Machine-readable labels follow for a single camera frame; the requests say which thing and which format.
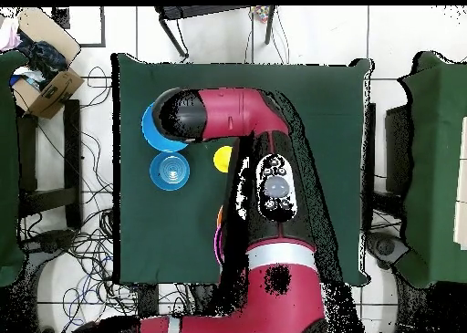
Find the table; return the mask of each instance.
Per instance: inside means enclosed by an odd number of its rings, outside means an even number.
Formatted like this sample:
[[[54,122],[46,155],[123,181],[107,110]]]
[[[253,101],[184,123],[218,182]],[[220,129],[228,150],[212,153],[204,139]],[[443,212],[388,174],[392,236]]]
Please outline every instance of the table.
[[[367,283],[358,270],[362,94],[370,67],[367,60],[352,67],[150,65],[118,54],[112,56],[112,67],[113,77],[118,79],[113,96],[119,99],[114,161],[121,178],[116,181],[119,202],[114,203],[120,207],[121,283],[213,283],[219,278],[213,235],[226,176],[214,168],[213,155],[233,139],[189,145],[181,151],[191,176],[177,192],[158,190],[149,176],[150,162],[158,152],[142,136],[141,117],[163,91],[178,87],[262,88],[280,91],[290,99],[305,125],[317,169],[317,174],[304,178],[304,184],[308,191],[316,192],[308,210],[322,250],[321,257],[317,255],[318,269],[322,266],[322,276],[343,278],[351,285]],[[296,142],[294,148],[296,152],[302,149]],[[301,162],[305,167],[309,160]],[[321,189],[327,210],[319,201]],[[326,211],[331,232],[323,232],[319,224]],[[341,273],[334,271],[337,244]]]

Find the chair leg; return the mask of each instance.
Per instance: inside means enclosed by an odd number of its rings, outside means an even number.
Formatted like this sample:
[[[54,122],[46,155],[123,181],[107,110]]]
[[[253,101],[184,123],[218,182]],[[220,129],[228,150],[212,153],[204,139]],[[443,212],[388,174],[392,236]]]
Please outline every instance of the chair leg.
[[[271,40],[271,31],[273,29],[273,17],[274,17],[275,5],[269,6],[269,16],[267,17],[267,26],[266,26],[266,41],[265,43],[269,45]]]
[[[167,34],[167,36],[169,37],[169,39],[171,40],[171,42],[173,43],[173,45],[175,46],[177,51],[179,52],[180,56],[181,57],[188,57],[188,53],[185,53],[183,51],[182,47],[180,46],[177,39],[175,39],[175,36],[173,35],[171,30],[169,29],[169,26],[167,26],[167,23],[165,23],[165,20],[162,18],[162,16],[159,16],[159,23],[161,23],[161,26],[162,26],[163,30],[165,31],[165,33]]]

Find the purple object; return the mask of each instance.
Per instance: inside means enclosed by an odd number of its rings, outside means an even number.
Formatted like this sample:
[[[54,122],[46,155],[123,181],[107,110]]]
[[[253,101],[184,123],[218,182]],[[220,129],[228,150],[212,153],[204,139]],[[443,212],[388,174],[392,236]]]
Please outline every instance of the purple object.
[[[222,244],[222,238],[223,238],[223,233],[221,232],[221,226],[219,225],[219,227],[217,227],[217,230],[215,231],[215,235],[214,235],[214,255],[215,255],[215,259],[217,259],[217,263],[219,265],[222,264],[223,262],[223,244]],[[217,248],[219,247],[219,250],[221,251],[221,255],[219,258],[219,254],[217,253]]]

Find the orange object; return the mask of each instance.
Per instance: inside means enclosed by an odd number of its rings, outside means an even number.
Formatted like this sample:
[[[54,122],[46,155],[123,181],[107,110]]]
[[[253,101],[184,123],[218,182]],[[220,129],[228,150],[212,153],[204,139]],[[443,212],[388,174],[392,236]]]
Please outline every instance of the orange object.
[[[217,214],[217,227],[221,225],[222,219],[223,219],[223,207],[221,206],[221,209],[219,210],[219,213]]]

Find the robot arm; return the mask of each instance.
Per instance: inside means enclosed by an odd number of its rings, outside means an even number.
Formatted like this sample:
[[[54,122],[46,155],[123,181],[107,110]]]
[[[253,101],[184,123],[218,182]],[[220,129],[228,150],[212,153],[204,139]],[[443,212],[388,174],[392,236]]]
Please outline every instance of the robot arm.
[[[173,89],[156,100],[152,116],[171,140],[239,138],[225,195],[218,297],[234,302],[229,292],[240,276],[247,288],[243,304],[226,316],[153,317],[141,321],[140,333],[323,333],[316,247],[289,128],[274,98],[252,88]]]

